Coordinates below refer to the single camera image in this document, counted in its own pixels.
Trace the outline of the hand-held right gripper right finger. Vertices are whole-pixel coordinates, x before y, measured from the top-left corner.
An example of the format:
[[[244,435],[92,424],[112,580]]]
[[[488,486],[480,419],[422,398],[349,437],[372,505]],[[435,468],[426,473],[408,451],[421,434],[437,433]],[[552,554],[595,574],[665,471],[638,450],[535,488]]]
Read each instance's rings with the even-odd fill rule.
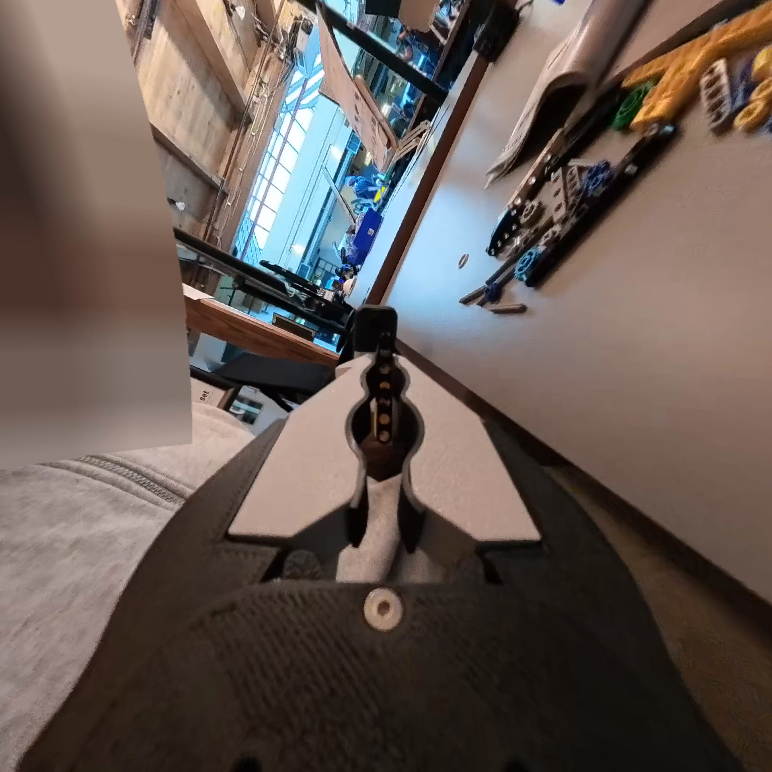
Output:
[[[409,361],[402,417],[416,439],[404,460],[398,528],[413,554],[536,545],[541,535],[483,421]]]

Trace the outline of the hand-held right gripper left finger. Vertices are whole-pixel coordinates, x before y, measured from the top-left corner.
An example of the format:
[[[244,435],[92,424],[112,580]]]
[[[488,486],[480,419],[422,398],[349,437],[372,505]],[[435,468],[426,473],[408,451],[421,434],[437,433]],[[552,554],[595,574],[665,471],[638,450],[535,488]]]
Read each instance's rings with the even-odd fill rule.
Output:
[[[368,525],[366,465],[352,420],[365,405],[371,356],[341,365],[333,382],[289,414],[228,536],[291,550],[359,546]]]

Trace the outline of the large blue lego gear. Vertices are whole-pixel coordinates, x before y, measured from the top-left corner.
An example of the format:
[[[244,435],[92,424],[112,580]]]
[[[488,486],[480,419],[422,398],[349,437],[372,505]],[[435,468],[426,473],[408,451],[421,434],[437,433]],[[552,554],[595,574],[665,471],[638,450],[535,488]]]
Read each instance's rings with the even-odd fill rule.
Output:
[[[513,276],[516,280],[526,283],[533,274],[536,266],[539,264],[542,256],[546,252],[546,247],[535,245],[524,252],[517,260],[514,266]]]

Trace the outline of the long black lego beam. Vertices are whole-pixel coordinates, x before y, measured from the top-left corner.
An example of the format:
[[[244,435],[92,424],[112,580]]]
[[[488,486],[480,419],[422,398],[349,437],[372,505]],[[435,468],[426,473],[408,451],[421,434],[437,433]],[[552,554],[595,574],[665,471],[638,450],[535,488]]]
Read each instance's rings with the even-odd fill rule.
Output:
[[[614,166],[614,178],[600,195],[579,201],[561,229],[556,241],[546,246],[546,252],[526,283],[539,289],[567,260],[590,231],[626,196],[638,179],[669,148],[679,133],[676,123],[657,122],[646,129],[630,151]]]

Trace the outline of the lego instruction booklet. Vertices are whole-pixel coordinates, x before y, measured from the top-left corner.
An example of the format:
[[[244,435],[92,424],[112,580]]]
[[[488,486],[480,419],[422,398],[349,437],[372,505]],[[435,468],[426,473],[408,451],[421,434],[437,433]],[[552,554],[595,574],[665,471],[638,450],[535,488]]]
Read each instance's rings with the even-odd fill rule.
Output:
[[[486,186],[536,155],[563,127],[582,97],[600,82],[638,22],[645,1],[593,1],[581,21],[547,56],[516,126]]]

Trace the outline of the green lego gear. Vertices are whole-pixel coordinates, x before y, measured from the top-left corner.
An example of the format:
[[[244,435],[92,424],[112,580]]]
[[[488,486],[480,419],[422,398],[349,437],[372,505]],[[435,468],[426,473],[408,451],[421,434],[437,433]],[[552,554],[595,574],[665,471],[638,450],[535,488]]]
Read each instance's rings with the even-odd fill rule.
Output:
[[[656,83],[656,80],[648,80],[629,91],[612,118],[610,124],[612,130],[624,132],[630,129],[632,121],[642,108],[642,103]]]

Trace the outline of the yellow lego beam assembly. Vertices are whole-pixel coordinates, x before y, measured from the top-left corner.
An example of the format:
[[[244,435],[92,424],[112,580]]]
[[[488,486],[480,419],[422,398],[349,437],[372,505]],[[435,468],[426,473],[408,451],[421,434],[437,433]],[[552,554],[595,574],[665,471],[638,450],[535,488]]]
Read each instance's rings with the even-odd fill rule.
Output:
[[[622,87],[632,89],[650,80],[656,80],[656,84],[630,123],[630,130],[642,132],[653,123],[672,120],[715,61],[752,45],[769,43],[770,37],[771,2],[766,2],[638,66],[626,75]]]

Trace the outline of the wooden railing beam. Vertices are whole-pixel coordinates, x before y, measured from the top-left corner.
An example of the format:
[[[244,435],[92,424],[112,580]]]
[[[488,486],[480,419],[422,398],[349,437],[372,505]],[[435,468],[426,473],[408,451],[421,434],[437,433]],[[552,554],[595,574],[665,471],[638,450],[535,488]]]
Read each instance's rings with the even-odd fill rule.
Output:
[[[335,367],[339,355],[293,333],[234,310],[213,297],[185,283],[186,326],[189,331],[204,333],[249,353]]]

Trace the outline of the framed black white marker sign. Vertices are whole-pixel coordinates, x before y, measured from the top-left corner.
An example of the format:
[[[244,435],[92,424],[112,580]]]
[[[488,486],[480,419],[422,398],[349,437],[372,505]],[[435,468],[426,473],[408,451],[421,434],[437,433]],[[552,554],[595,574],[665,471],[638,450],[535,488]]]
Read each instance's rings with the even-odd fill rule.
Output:
[[[189,369],[192,401],[229,413],[254,435],[288,415],[279,403],[257,388],[229,381],[194,364]]]

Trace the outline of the brown angled panel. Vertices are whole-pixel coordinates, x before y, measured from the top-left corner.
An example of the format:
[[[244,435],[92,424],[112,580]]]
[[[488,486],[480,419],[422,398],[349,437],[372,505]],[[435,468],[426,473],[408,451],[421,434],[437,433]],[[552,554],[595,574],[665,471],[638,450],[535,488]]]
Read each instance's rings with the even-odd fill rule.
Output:
[[[363,77],[353,76],[347,69],[329,24],[330,15],[319,2],[316,4],[316,20],[323,67],[320,91],[343,111],[352,130],[372,156],[376,169],[385,173],[394,162],[400,140],[382,114]]]

